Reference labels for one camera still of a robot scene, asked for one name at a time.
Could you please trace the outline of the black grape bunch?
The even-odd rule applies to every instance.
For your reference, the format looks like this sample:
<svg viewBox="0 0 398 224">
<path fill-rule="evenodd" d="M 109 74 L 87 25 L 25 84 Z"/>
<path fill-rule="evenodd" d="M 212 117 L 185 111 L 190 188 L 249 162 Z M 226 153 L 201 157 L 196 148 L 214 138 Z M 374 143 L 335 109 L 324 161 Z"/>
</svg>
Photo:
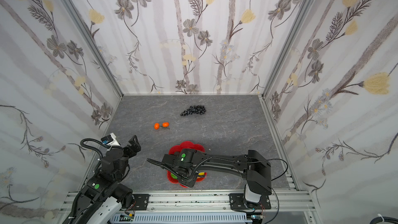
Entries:
<svg viewBox="0 0 398 224">
<path fill-rule="evenodd" d="M 190 106 L 188 109 L 184 110 L 180 115 L 182 117 L 193 115 L 193 114 L 204 115 L 206 112 L 207 112 L 207 110 L 204 105 L 194 105 L 194 106 Z"/>
</svg>

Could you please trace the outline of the red flower-shaped bowl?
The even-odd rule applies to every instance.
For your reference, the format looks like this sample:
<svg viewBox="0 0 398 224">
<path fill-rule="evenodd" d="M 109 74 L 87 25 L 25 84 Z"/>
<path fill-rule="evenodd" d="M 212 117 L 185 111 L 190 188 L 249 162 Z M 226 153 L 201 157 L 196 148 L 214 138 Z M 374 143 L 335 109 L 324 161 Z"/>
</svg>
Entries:
<svg viewBox="0 0 398 224">
<path fill-rule="evenodd" d="M 204 148 L 202 145 L 200 145 L 200 144 L 195 144 L 195 143 L 193 143 L 193 142 L 191 142 L 191 141 L 185 141 L 185 142 L 182 142 L 182 143 L 179 144 L 179 145 L 173 146 L 173 147 L 169 150 L 168 155 L 175 155 L 175 154 L 177 154 L 178 152 L 181 152 L 182 149 L 186 149 L 186 148 L 188 148 L 188 149 L 195 149 L 195 150 L 201 151 L 201 152 L 203 153 L 203 156 L 205 155 L 205 148 Z M 169 179 L 170 182 L 175 183 L 175 184 L 178 183 L 178 181 L 177 181 L 176 179 L 173 179 L 173 178 L 171 177 L 170 172 L 168 172 L 167 176 L 168 176 L 168 179 Z"/>
</svg>

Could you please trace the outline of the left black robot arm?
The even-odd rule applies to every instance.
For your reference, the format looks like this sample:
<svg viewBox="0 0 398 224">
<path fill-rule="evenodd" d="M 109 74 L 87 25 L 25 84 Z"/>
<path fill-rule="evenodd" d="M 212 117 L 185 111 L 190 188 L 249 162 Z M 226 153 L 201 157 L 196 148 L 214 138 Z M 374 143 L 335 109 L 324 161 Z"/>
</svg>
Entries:
<svg viewBox="0 0 398 224">
<path fill-rule="evenodd" d="M 118 211 L 132 210 L 137 204 L 133 190 L 121 182 L 130 172 L 129 159 L 141 151 L 136 135 L 126 146 L 121 146 L 111 133 L 101 140 L 86 138 L 80 141 L 84 148 L 99 155 L 94 174 L 73 200 L 65 224 L 108 224 Z"/>
</svg>

